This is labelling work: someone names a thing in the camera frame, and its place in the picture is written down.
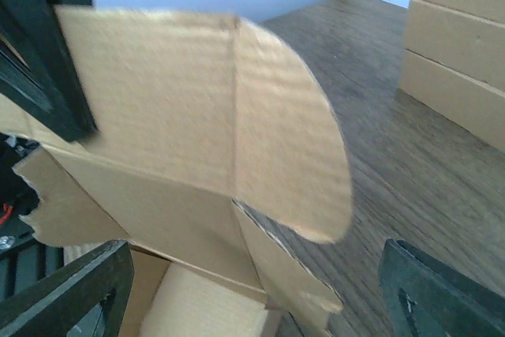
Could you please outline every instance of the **curved cardboard flap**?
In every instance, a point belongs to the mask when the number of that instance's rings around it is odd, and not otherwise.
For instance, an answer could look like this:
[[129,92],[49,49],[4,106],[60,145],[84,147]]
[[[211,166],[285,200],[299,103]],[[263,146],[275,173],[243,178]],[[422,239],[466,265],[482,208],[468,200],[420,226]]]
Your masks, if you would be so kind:
[[39,207],[23,221],[46,245],[67,246],[128,239],[129,235],[43,149],[16,165],[39,195]]
[[322,88],[283,41],[246,21],[235,53],[236,198],[309,240],[339,240],[350,176]]
[[57,11],[100,132],[67,144],[31,119],[35,139],[236,197],[315,242],[343,236],[339,126],[279,38],[232,16]]

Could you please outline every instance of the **black bracket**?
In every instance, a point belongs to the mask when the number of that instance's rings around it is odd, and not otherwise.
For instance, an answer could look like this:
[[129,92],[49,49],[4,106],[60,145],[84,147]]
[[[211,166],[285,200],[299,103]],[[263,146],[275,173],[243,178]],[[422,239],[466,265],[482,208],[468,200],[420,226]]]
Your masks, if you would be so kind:
[[0,92],[67,141],[96,129],[53,4],[0,0]]
[[107,242],[2,302],[0,335],[63,336],[100,304],[91,336],[117,336],[132,282],[128,244]]
[[407,242],[386,241],[380,285],[398,337],[505,336],[505,298]]

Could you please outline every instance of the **stacked cardboard box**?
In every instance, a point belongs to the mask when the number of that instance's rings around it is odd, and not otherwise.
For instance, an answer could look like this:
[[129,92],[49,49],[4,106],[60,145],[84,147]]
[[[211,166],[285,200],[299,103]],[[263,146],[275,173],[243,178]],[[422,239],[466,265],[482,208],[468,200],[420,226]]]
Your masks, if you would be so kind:
[[505,151],[505,0],[412,0],[400,88]]

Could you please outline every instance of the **black clamp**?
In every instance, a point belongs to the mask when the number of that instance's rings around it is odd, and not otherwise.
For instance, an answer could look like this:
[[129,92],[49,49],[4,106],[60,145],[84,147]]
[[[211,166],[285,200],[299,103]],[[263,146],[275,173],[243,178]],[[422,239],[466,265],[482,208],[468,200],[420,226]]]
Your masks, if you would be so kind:
[[386,241],[379,277],[398,337],[505,336],[505,298],[407,242]]
[[91,313],[94,325],[85,335],[117,336],[132,283],[128,243],[106,242],[5,300],[0,307],[0,335],[63,336]]
[[0,0],[0,92],[67,141],[96,129],[53,5],[92,0]]

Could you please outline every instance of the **wood grain surface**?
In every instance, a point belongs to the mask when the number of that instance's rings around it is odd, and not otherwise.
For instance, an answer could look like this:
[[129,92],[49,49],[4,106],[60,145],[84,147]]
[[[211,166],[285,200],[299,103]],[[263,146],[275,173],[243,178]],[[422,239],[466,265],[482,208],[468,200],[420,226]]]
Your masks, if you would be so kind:
[[[316,245],[255,214],[338,290],[337,336],[393,335],[377,275],[387,238],[505,295],[505,155],[398,90],[405,20],[379,0],[330,0],[264,23],[307,62],[346,142],[354,215],[341,242]],[[286,314],[278,336],[302,335]]]

